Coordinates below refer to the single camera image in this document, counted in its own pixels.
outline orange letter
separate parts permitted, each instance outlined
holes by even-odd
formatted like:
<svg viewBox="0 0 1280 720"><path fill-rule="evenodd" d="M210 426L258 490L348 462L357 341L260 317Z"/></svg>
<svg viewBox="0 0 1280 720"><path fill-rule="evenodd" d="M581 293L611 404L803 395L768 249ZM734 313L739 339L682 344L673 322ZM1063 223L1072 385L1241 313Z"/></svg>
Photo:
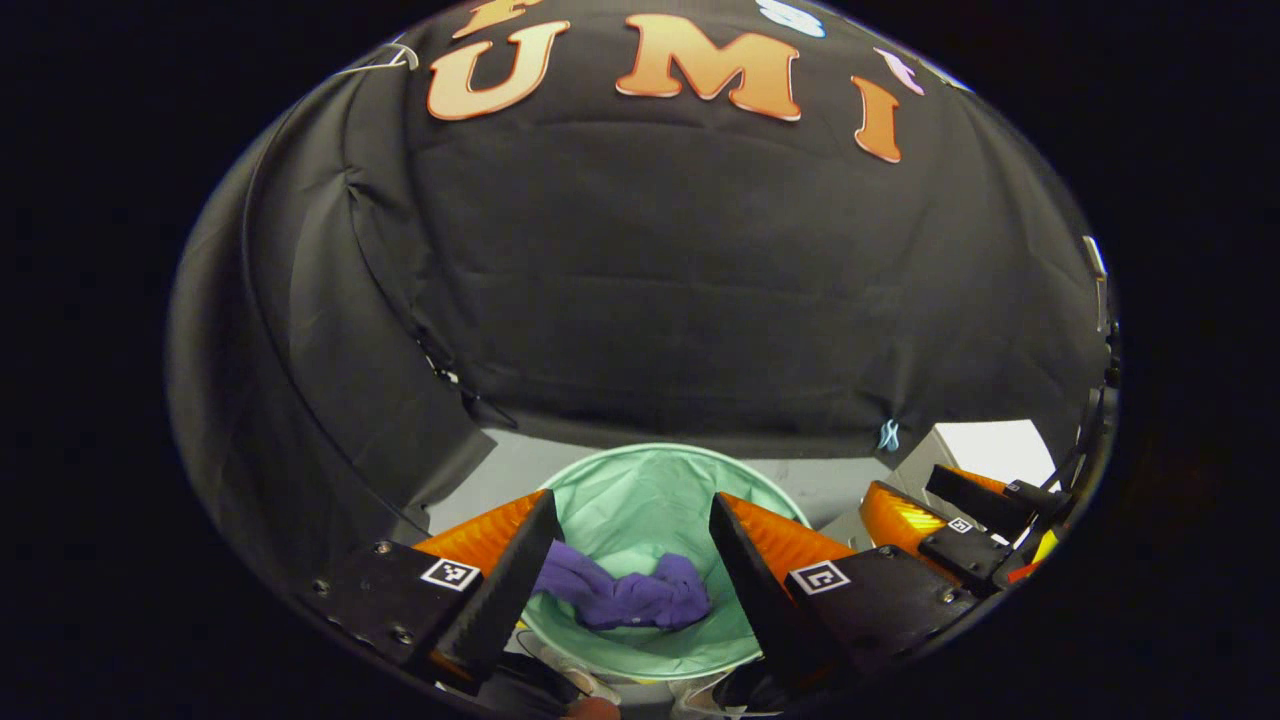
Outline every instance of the orange letter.
<svg viewBox="0 0 1280 720"><path fill-rule="evenodd" d="M627 26L640 31L640 47L631 74L618 78L618 92L680 95L682 86L671 77L675 60L703 100L712 100L741 74L737 88L728 94L731 102L782 120L800 119L800 106L791 100L791 60L800 51L786 42L749 32L716 47L698 26L675 15L631 15Z"/></svg>
<svg viewBox="0 0 1280 720"><path fill-rule="evenodd" d="M893 142L893 109L897 97L869 79L854 76L858 90L863 94L863 127L854 133L858 146L887 163L902 159L902 151Z"/></svg>
<svg viewBox="0 0 1280 720"><path fill-rule="evenodd" d="M541 85L552 55L552 41L566 29L568 23L557 20L511 33L507 41L517 45L511 77L489 90L471 90L471 72L476 60L493 47L493 42L488 40L458 47L431 63L435 77L431 78L431 88L426 91L426 110L442 120L465 120L520 102Z"/></svg>
<svg viewBox="0 0 1280 720"><path fill-rule="evenodd" d="M467 27L453 33L453 40L460 37L466 37L477 29L484 29L489 26L495 26L500 22L509 20L511 18L518 18L525 14L525 8L536 5L543 0L493 0L492 3L485 3L484 5L476 5L471 8L471 22Z"/></svg>

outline hand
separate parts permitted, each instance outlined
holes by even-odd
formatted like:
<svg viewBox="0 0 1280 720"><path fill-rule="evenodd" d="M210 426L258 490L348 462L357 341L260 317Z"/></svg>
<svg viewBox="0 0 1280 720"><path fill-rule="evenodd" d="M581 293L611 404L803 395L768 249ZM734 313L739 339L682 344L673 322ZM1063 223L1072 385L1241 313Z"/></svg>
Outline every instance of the hand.
<svg viewBox="0 0 1280 720"><path fill-rule="evenodd" d="M584 697L570 705L561 720L622 720L622 711L603 697Z"/></svg>

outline purple cloth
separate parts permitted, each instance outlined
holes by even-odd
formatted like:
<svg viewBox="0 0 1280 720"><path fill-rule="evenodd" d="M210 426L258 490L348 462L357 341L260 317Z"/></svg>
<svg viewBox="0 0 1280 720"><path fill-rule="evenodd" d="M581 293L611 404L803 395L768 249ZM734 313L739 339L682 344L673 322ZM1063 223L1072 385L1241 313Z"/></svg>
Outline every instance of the purple cloth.
<svg viewBox="0 0 1280 720"><path fill-rule="evenodd" d="M632 573L613 579L594 560L554 541L534 583L540 592L577 609L577 621L591 630L618 626L678 630L712 610L698 569L682 555L668 552L653 575Z"/></svg>

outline gray floor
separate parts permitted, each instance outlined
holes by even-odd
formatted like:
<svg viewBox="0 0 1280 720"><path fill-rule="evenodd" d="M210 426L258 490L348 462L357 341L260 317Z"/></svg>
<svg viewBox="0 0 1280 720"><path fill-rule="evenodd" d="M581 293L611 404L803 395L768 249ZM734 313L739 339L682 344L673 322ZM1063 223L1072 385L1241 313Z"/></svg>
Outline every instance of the gray floor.
<svg viewBox="0 0 1280 720"><path fill-rule="evenodd" d="M504 502L534 492L563 468L599 452L599 448L529 438L504 430L485 430L498 447L466 483L443 502L433 505L430 532L442 533ZM753 460L744 462L773 480L800 506L814 528L858 507L872 480L883 480L890 469L876 459ZM522 652L515 642L512 652ZM622 696L623 720L667 720L672 696L666 683L616 683Z"/></svg>

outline laundry basket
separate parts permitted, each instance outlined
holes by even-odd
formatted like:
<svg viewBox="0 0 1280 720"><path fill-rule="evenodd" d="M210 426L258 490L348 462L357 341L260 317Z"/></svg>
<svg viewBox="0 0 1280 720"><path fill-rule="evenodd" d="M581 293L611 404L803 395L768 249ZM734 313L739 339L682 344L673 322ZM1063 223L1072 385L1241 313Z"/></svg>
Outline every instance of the laundry basket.
<svg viewBox="0 0 1280 720"><path fill-rule="evenodd" d="M593 632L577 624L571 605L539 593L524 621L543 642L598 674L634 680L705 676L760 655L707 523L723 491L809 527L768 478L718 452L653 443L585 457L541 487L556 493L564 542L613 577L653 573L675 552L698 568L712 602L705 619L681 630Z"/></svg>

